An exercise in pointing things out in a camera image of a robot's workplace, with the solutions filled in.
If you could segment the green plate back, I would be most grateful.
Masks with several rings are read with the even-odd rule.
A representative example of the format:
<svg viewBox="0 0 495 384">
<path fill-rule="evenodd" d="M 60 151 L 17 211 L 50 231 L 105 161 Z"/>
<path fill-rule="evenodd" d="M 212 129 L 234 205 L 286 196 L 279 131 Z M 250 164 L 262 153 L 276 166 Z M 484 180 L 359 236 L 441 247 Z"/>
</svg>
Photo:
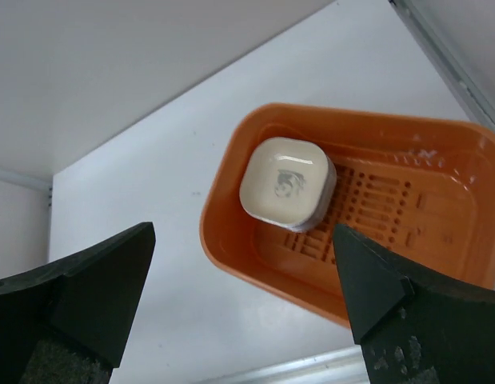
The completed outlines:
<svg viewBox="0 0 495 384">
<path fill-rule="evenodd" d="M 318 200 L 317 208 L 310 215 L 310 217 L 304 220 L 302 223 L 298 223 L 297 225 L 290 226 L 289 229 L 293 232 L 302 233 L 311 230 L 312 228 L 320 224 L 323 218 L 326 216 L 329 207 L 329 202 L 332 198 L 334 189 L 337 184 L 336 167 L 331 161 L 331 159 L 328 156 L 326 157 L 328 161 L 328 175 L 325 181 L 324 188 L 321 192 L 321 196 Z"/>
</svg>

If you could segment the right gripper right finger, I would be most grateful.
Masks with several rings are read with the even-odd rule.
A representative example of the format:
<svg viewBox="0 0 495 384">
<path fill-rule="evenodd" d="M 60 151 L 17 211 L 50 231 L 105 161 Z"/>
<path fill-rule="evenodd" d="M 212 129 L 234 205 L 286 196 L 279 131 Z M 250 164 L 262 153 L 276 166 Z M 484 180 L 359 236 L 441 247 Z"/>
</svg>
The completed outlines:
<svg viewBox="0 0 495 384">
<path fill-rule="evenodd" d="M 495 291 L 438 273 L 338 224 L 333 251 L 372 383 L 495 383 Z"/>
</svg>

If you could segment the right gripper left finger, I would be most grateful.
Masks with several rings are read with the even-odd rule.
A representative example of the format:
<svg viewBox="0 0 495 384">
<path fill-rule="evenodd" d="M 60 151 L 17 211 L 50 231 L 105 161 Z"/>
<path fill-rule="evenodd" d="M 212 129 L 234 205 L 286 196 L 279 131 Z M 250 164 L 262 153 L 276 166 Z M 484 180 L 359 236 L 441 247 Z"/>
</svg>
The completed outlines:
<svg viewBox="0 0 495 384">
<path fill-rule="evenodd" d="M 0 383 L 107 383 L 121 364 L 155 247 L 141 222 L 0 279 Z"/>
</svg>

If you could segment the cream plate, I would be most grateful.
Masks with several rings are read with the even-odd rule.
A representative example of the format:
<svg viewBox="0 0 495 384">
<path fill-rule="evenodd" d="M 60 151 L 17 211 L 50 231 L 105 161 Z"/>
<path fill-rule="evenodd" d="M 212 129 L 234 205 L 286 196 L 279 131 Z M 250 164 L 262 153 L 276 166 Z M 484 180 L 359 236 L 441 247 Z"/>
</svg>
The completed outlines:
<svg viewBox="0 0 495 384">
<path fill-rule="evenodd" d="M 243 175 L 242 208 L 253 218 L 287 230 L 302 223 L 317 208 L 328 175 L 326 156 L 312 142 L 265 140 L 252 153 Z"/>
</svg>

